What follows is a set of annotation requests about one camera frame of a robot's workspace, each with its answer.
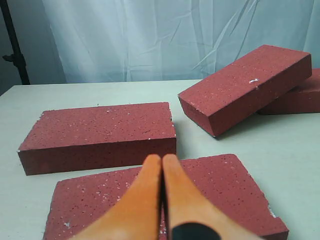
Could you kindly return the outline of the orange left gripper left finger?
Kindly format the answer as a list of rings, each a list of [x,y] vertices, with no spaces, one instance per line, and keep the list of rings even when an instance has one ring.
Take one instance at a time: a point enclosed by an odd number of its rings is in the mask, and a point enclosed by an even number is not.
[[[150,154],[136,179],[104,215],[72,240],[157,240],[161,220],[162,159]]]

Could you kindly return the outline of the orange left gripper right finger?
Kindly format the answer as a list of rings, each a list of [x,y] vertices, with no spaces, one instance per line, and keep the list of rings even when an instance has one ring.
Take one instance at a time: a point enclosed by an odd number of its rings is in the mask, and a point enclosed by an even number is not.
[[[174,154],[162,159],[169,240],[251,240],[253,233],[215,207]]]

